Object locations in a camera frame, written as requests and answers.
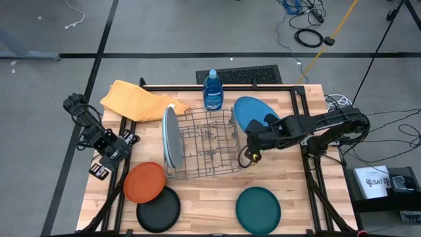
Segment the teal plate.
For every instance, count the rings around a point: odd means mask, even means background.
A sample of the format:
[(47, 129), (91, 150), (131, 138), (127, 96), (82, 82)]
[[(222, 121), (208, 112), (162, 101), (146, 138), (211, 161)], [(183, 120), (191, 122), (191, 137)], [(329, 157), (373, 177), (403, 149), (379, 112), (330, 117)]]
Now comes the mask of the teal plate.
[(279, 225), (282, 214), (277, 197), (270, 190), (258, 186), (240, 193), (235, 213), (240, 225), (254, 235), (273, 232)]

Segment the taupe grey plate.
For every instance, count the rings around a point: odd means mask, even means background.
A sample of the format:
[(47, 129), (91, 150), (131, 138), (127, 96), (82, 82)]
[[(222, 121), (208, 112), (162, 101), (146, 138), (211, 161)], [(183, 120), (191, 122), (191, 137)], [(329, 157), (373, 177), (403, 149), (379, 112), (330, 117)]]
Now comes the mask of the taupe grey plate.
[(184, 163), (184, 146), (180, 134), (178, 118), (173, 109), (168, 112), (166, 131), (170, 158), (175, 166), (173, 169), (180, 168)]

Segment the blue dish soap bottle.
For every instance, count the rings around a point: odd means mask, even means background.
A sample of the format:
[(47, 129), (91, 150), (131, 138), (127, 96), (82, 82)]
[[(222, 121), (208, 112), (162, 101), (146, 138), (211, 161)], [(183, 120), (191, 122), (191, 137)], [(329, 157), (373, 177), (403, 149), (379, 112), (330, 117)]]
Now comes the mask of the blue dish soap bottle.
[(224, 100), (223, 84), (215, 69), (209, 71), (203, 83), (203, 102), (208, 111), (219, 110)]

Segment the silver base clamp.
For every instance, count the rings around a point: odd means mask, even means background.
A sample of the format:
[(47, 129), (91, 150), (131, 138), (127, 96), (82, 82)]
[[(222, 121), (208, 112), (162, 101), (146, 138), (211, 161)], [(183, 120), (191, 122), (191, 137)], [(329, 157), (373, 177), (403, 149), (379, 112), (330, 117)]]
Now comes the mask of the silver base clamp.
[(128, 129), (124, 131), (122, 139), (124, 140), (124, 143), (129, 146), (133, 146), (141, 140), (141, 138), (138, 135), (134, 134)]
[(88, 173), (99, 180), (104, 180), (106, 177), (108, 177), (110, 171), (105, 166), (94, 163), (88, 170)]

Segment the wooden desk grey legs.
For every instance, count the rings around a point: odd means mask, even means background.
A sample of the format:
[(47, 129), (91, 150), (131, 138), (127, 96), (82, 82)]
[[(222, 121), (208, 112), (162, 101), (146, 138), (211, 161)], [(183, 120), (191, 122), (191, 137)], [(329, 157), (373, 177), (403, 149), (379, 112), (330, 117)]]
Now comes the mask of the wooden desk grey legs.
[(30, 51), (26, 49), (14, 36), (0, 27), (0, 43), (8, 51), (0, 51), (0, 59), (53, 59), (60, 61), (59, 53), (45, 51)]

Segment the black plate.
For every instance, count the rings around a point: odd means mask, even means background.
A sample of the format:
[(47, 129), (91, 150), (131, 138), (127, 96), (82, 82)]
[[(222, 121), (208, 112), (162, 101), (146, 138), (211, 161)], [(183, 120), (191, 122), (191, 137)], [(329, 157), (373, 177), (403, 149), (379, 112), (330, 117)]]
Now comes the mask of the black plate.
[(160, 194), (136, 207), (136, 217), (140, 226), (147, 232), (160, 233), (172, 228), (181, 212), (181, 202), (177, 193), (165, 186)]

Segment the black power strip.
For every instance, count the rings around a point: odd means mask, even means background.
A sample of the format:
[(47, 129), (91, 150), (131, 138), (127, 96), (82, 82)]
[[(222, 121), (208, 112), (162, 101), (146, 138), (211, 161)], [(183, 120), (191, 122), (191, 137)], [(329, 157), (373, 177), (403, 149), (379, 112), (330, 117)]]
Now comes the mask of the black power strip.
[(323, 9), (318, 9), (316, 7), (312, 7), (310, 10), (313, 17), (321, 24), (324, 23), (324, 13), (325, 11)]

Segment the yellow cloth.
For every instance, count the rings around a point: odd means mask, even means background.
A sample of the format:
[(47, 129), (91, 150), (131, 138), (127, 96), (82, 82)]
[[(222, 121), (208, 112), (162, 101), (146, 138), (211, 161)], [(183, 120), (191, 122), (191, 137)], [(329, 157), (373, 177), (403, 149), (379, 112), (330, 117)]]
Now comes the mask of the yellow cloth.
[(122, 80), (115, 80), (108, 94), (100, 100), (106, 110), (136, 122), (161, 120), (170, 103), (175, 104), (176, 115), (182, 115), (189, 109), (167, 94), (155, 95)]

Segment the black side shelf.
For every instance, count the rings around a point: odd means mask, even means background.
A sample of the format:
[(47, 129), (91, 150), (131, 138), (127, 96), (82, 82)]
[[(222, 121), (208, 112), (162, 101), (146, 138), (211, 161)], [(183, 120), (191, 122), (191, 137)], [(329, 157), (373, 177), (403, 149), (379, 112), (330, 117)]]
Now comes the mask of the black side shelf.
[(421, 183), (412, 167), (390, 168), (389, 173), (402, 176), (409, 182), (411, 190), (391, 188), (385, 197), (365, 199), (353, 170), (345, 170), (357, 226), (375, 234), (416, 236), (421, 233)]

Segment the orange plate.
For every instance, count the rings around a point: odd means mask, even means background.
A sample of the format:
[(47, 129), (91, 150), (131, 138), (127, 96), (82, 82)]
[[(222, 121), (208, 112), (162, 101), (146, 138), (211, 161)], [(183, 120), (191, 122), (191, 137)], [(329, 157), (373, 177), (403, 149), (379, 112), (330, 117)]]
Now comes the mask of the orange plate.
[(124, 194), (134, 203), (147, 203), (161, 193), (165, 182), (166, 176), (160, 164), (141, 163), (128, 173), (124, 181)]

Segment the black box device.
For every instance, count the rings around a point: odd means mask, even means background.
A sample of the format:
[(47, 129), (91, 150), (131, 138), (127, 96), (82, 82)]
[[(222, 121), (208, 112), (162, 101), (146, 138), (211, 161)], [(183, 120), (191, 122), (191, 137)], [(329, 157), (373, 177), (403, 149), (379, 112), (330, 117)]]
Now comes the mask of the black box device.
[(414, 180), (409, 176), (391, 174), (391, 188), (397, 193), (413, 193), (417, 189)]

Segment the black aluminium table frame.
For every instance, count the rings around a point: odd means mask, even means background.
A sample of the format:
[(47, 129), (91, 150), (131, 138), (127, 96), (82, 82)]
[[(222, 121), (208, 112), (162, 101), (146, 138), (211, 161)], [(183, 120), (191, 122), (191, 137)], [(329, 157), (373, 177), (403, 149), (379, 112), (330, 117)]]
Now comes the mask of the black aluminium table frame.
[[(167, 94), (191, 108), (203, 105), (202, 86), (144, 86), (145, 90), (156, 95)], [(292, 115), (294, 112), (291, 91), (294, 93), (296, 108), (304, 114), (304, 101), (307, 103), (310, 115), (327, 112), (322, 86), (319, 85), (275, 85), (261, 84), (256, 89), (251, 85), (224, 85), (224, 108), (230, 109), (241, 96), (256, 97), (271, 106), (280, 116)], [(143, 162), (156, 162), (163, 166), (164, 151), (162, 143), (161, 121), (137, 123), (134, 132), (141, 141), (134, 145), (130, 158), (129, 170)], [(328, 157), (321, 160), (321, 175), (326, 188), (326, 196), (341, 218), (353, 229), (362, 228), (358, 224), (353, 211), (348, 186), (343, 167)], [(111, 183), (110, 174), (104, 181), (89, 175), (82, 208), (76, 230), (88, 226), (100, 207), (105, 204)], [(220, 176), (202, 176), (187, 180), (168, 180), (170, 186), (180, 197), (181, 213), (178, 221), (164, 234), (169, 235), (246, 235), (235, 215), (235, 201), (240, 193), (253, 186), (267, 188), (280, 201), (282, 216), (273, 235), (306, 234), (307, 230), (315, 232), (317, 220), (320, 229), (327, 230), (327, 215), (324, 213), (321, 201), (314, 195), (317, 214), (313, 215), (310, 204), (309, 188), (305, 178), (301, 148), (296, 145), (283, 150), (263, 152), (262, 161), (257, 165), (230, 174)], [(136, 219), (136, 204), (124, 198), (119, 234), (128, 229), (134, 235), (148, 234)]]

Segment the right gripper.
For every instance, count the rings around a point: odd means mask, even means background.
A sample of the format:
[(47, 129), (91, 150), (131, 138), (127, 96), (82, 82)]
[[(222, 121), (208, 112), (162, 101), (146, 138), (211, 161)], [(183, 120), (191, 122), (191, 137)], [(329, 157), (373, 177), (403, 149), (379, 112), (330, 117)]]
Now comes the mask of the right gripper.
[(257, 142), (261, 149), (285, 149), (298, 144), (295, 138), (289, 138), (282, 129), (279, 129), (280, 118), (269, 113), (265, 116), (264, 126), (259, 121), (253, 119), (246, 127), (247, 144)]

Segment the off-white plate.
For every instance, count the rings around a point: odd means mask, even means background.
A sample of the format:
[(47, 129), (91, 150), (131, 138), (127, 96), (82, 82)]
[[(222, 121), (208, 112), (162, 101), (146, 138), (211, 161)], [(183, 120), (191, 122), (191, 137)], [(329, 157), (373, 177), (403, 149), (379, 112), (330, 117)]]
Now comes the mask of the off-white plate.
[(168, 149), (168, 140), (167, 140), (167, 131), (166, 131), (167, 120), (168, 120), (168, 112), (171, 111), (171, 110), (172, 110), (171, 107), (167, 107), (164, 110), (164, 114), (163, 114), (163, 117), (162, 117), (162, 141), (163, 141), (165, 161), (167, 162), (167, 165), (170, 168), (174, 168), (175, 166), (174, 166), (174, 164), (173, 164), (173, 162), (170, 158), (170, 152), (169, 152), (169, 149)]

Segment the blue plate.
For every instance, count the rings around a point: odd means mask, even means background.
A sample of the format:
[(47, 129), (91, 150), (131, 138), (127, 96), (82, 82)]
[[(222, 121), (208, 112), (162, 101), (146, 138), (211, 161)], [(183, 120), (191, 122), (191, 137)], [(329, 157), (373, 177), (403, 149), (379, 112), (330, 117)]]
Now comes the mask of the blue plate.
[(269, 105), (255, 97), (243, 96), (234, 103), (234, 117), (243, 131), (246, 131), (247, 126), (252, 120), (268, 126), (264, 118), (269, 114), (274, 115), (277, 120), (280, 119)]

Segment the black floor vent grille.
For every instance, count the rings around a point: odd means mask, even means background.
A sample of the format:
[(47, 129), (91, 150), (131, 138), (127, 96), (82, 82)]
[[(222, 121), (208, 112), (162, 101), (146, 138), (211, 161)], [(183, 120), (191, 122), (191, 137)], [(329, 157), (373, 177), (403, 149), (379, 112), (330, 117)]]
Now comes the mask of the black floor vent grille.
[(277, 65), (216, 69), (223, 84), (283, 84)]

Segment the white printed booklet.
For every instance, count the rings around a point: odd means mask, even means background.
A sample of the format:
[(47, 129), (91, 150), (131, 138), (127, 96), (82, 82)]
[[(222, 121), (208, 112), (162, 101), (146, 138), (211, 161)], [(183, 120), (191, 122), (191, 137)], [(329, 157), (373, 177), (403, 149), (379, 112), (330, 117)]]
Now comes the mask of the white printed booklet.
[(386, 166), (364, 167), (353, 170), (364, 199), (382, 198), (391, 189), (389, 171)]

